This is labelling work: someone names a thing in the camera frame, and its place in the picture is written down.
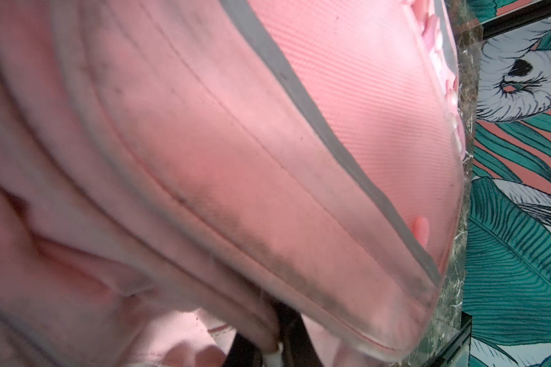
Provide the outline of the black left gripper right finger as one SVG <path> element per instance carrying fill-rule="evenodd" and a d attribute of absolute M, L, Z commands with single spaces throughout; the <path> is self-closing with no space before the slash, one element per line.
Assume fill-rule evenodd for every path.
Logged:
<path fill-rule="evenodd" d="M 283 343 L 284 367 L 323 367 L 302 315 L 285 304 L 277 305 L 277 314 Z"/>

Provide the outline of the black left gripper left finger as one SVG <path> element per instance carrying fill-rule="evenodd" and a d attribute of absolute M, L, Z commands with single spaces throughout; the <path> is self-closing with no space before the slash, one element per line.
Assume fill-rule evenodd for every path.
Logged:
<path fill-rule="evenodd" d="M 222 366 L 263 367 L 263 356 L 255 345 L 237 333 Z"/>

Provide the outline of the pink student backpack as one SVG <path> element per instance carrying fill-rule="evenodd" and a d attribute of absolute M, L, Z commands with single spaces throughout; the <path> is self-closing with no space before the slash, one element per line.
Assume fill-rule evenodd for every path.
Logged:
<path fill-rule="evenodd" d="M 399 362 L 464 196 L 443 1 L 0 1 L 0 366 Z"/>

